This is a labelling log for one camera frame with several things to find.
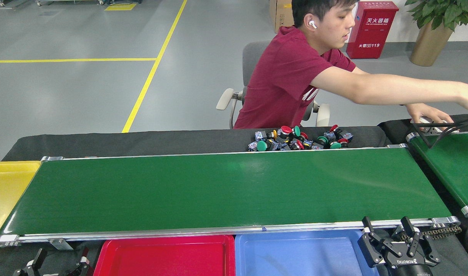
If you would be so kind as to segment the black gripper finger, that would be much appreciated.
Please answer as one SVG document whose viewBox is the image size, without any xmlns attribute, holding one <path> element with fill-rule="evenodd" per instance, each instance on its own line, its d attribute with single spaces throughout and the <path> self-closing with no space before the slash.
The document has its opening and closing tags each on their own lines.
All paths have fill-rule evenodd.
<svg viewBox="0 0 468 276">
<path fill-rule="evenodd" d="M 43 262 L 45 261 L 47 255 L 48 255 L 48 252 L 45 249 L 40 248 L 35 258 L 29 261 L 24 268 L 15 270 L 13 275 L 14 276 L 41 276 L 39 269 L 41 269 L 41 266 L 43 265 Z"/>
<path fill-rule="evenodd" d="M 76 267 L 72 271 L 65 272 L 66 276 L 91 276 L 92 275 L 92 266 L 90 261 L 87 258 L 89 249 L 84 247 L 82 249 L 81 257 L 76 262 Z"/>
</svg>

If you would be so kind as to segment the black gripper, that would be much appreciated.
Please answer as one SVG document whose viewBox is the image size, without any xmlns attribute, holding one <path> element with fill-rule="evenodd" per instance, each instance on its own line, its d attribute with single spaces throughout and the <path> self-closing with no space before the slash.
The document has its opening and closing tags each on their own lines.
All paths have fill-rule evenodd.
<svg viewBox="0 0 468 276">
<path fill-rule="evenodd" d="M 432 238 L 415 230 L 406 216 L 400 221 L 408 238 L 403 242 L 392 243 L 374 232 L 368 216 L 362 219 L 364 230 L 358 245 L 368 266 L 374 267 L 387 262 L 390 276 L 432 276 L 430 268 L 440 263 L 432 246 Z M 387 261 L 384 258 L 386 253 L 391 253 L 391 258 Z"/>
</svg>

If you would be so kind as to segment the person's left hand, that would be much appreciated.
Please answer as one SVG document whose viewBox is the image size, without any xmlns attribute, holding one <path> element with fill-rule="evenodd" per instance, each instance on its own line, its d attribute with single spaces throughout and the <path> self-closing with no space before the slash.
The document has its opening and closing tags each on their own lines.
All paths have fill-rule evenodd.
<svg viewBox="0 0 468 276">
<path fill-rule="evenodd" d="M 432 122 L 435 123 L 453 123 L 453 119 L 445 112 L 433 108 L 424 103 L 413 103 L 405 104 L 409 115 L 414 123 L 419 123 L 421 117 L 428 117 Z"/>
</svg>

